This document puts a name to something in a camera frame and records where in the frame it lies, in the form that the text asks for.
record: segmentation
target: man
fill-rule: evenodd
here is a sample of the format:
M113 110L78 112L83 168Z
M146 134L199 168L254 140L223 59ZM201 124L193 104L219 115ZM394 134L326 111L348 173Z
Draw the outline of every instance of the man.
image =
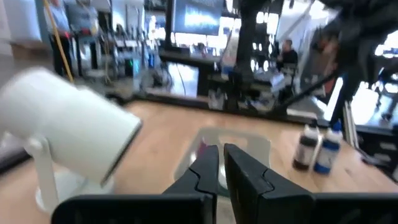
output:
M285 63L297 64L299 62L299 56L297 52L292 48L293 42L287 39L282 44L282 54L277 58L277 69L280 71Z
M60 0L50 0L50 11L52 17L54 18L55 27L58 30L61 39L61 45L63 48L63 52L67 58L68 66L70 69L72 69L72 61L70 58L70 43L68 38L70 32L69 22L67 15L65 13L65 9L63 8L63 5L61 5ZM44 16L45 16L45 21L47 23L47 29L49 30L50 43L53 50L54 70L60 76L64 76L67 72L67 69L62 60L61 51L58 47L57 40L53 33L53 27L51 24L50 17L47 14L46 8L44 8Z

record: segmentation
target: projector stand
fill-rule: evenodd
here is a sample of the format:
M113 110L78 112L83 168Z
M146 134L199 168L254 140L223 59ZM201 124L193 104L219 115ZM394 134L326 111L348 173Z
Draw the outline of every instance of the projector stand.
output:
M45 138L28 139L25 150L34 159L39 179L36 203L45 212L52 213L59 203L73 196L113 192L113 177L105 185L100 185L69 170L54 173L49 143Z

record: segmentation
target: computer monitor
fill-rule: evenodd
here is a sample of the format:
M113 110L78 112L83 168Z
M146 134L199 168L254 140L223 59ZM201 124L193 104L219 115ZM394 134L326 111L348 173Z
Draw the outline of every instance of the computer monitor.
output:
M218 35L223 0L174 0L172 32Z

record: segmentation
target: bottle label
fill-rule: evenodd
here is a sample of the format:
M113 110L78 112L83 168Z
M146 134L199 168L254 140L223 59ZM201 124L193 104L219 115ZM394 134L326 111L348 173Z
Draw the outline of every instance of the bottle label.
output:
M323 148L319 152L317 164L319 164L323 167L326 167L326 168L331 168L333 161L336 159L337 154L338 154L338 151L335 151L335 150L332 151L332 150Z
M313 152L314 152L313 147L299 145L294 155L294 159L299 163L309 165L312 160Z

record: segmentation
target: workbench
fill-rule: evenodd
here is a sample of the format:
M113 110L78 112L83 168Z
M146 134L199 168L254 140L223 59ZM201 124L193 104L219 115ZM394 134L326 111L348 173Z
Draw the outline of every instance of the workbench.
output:
M293 169L301 125L149 102L131 103L126 110L144 125L114 174L117 194L162 193L174 182L180 161L203 127L235 129L269 139L271 168L311 192L398 192L398 185L364 164L360 153L345 142L330 175ZM32 161L0 177L0 223L49 223L49 215L36 206L37 184Z

